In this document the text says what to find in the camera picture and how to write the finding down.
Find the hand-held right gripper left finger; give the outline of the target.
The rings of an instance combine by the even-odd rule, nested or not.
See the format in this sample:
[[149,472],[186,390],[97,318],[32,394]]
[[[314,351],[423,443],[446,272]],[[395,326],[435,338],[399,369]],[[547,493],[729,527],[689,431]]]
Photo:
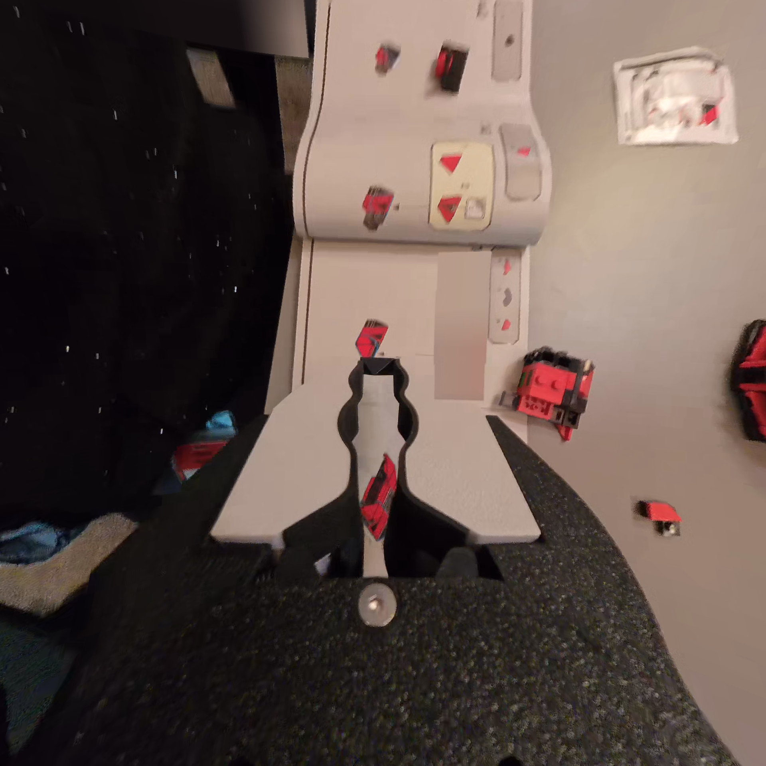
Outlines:
[[347,489],[356,471],[339,416],[356,365],[321,362],[273,408],[212,526],[214,539],[282,548],[284,531]]

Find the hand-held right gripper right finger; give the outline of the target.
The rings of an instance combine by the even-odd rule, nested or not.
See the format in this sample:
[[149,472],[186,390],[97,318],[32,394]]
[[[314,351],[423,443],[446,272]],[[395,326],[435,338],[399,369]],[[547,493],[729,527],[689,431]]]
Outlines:
[[414,498],[461,525],[478,544],[531,543],[541,535],[476,400],[438,399],[433,359],[399,359],[414,414],[400,464]]

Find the red black brick subassembly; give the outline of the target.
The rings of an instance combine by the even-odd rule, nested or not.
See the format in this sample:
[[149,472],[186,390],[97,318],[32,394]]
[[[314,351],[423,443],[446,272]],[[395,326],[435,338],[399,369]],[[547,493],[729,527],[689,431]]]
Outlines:
[[571,440],[588,406],[595,364],[564,351],[541,347],[527,353],[515,389],[503,391],[499,407],[554,426]]

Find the red curved brick black plate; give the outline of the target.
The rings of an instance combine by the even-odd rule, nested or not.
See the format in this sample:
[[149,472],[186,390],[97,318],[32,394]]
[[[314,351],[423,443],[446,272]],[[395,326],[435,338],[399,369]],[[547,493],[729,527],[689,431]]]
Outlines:
[[657,536],[675,538],[681,535],[683,520],[673,505],[658,500],[637,500],[634,511],[652,525]]

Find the white instruction booklet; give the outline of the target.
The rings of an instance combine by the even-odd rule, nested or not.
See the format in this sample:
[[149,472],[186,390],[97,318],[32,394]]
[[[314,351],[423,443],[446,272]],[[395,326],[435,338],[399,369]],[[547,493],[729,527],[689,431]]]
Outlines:
[[[293,178],[302,253],[292,389],[330,359],[433,359],[436,398],[480,401],[499,445],[525,436],[525,418],[499,397],[528,349],[530,250],[551,198],[531,104],[531,16],[532,2],[318,2]],[[470,49],[456,95],[433,77],[446,41]],[[357,365],[339,416],[355,476],[284,531],[282,548],[263,544],[321,560],[348,539],[371,543],[361,494],[388,457],[381,573],[496,545],[470,542],[406,488],[406,374],[400,363],[391,377]]]

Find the red white packet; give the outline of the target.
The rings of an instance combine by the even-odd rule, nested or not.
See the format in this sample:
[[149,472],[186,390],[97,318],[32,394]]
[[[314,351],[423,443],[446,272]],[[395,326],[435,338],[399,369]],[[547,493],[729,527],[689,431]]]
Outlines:
[[236,435],[236,421],[230,410],[210,416],[205,426],[176,447],[172,455],[171,467],[178,481],[185,483],[209,464]]

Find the red brick-built toy car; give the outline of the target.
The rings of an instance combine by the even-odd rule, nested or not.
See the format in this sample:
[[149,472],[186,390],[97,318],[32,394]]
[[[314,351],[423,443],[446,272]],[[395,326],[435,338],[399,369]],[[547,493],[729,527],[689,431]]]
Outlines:
[[765,442],[765,320],[743,328],[729,372],[729,388],[747,440]]

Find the white sticker sheet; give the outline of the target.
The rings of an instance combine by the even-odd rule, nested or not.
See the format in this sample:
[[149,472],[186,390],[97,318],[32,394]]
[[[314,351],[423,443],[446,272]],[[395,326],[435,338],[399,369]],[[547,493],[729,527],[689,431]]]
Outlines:
[[686,47],[613,66],[621,146],[738,142],[732,73],[715,53]]

